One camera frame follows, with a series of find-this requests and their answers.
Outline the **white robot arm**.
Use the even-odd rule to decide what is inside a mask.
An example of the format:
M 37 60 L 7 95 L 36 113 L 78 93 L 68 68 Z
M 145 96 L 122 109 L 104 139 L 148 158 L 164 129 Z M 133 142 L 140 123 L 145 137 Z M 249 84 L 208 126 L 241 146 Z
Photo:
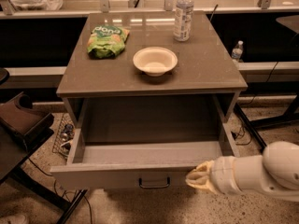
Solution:
M 264 196 L 299 202 L 299 146 L 285 141 L 268 145 L 261 155 L 221 156 L 199 164 L 186 184 L 215 194 Z

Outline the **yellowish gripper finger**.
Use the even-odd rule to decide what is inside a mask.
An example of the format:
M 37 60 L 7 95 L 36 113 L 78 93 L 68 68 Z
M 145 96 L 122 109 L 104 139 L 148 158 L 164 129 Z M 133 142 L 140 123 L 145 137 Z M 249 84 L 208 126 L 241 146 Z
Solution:
M 208 178 L 199 178 L 196 180 L 187 179 L 186 183 L 195 189 L 200 189 L 203 191 L 208 191 L 214 194 L 218 194 L 218 190 L 214 187 L 214 185 L 209 181 Z
M 205 161 L 201 164 L 199 164 L 197 167 L 195 167 L 193 170 L 191 170 L 187 174 L 188 179 L 199 179 L 202 177 L 209 176 L 210 170 L 212 165 L 214 164 L 214 161 Z

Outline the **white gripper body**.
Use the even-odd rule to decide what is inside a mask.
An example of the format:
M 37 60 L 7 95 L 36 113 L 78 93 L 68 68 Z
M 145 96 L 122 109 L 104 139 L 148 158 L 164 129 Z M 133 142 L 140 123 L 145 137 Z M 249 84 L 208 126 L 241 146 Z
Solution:
M 210 179 L 220 193 L 228 195 L 242 193 L 235 181 L 234 164 L 233 156 L 221 156 L 212 164 Z

